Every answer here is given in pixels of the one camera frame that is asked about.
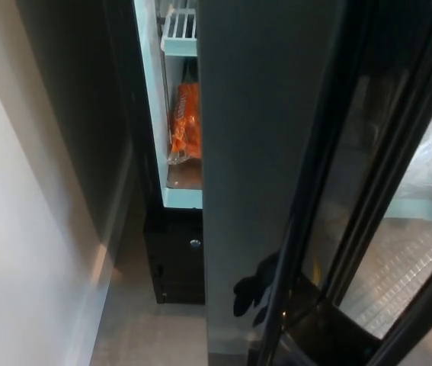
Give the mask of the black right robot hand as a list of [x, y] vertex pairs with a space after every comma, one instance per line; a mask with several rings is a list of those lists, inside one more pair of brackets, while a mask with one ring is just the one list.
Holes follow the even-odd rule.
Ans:
[[239, 280], [233, 287], [235, 299], [233, 302], [233, 315], [241, 317], [245, 315], [250, 307], [258, 307], [264, 293], [274, 282], [280, 259], [280, 251], [276, 251], [262, 260], [256, 272]]

